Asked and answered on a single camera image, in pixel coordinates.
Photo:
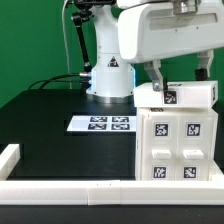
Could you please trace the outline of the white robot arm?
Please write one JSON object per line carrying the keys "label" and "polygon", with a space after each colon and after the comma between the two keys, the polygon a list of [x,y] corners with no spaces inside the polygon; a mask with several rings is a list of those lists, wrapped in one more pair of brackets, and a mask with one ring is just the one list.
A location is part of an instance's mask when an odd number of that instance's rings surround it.
{"label": "white robot arm", "polygon": [[82,46],[84,68],[91,75],[87,96],[125,102],[135,87],[133,66],[142,63],[154,91],[167,89],[160,61],[196,53],[196,79],[206,80],[213,51],[224,47],[222,0],[74,0],[76,27],[93,21],[97,62],[91,66]]}

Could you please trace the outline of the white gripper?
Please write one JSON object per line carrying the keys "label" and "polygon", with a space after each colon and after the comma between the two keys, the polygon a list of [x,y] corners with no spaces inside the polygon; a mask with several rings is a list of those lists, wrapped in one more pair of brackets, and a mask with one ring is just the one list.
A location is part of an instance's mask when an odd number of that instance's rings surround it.
{"label": "white gripper", "polygon": [[156,59],[199,52],[195,77],[207,80],[214,59],[211,49],[224,47],[224,4],[202,2],[196,13],[185,14],[174,14],[171,2],[126,9],[118,19],[118,41],[124,60],[146,62],[144,70],[156,92],[168,89],[160,72],[161,61]]}

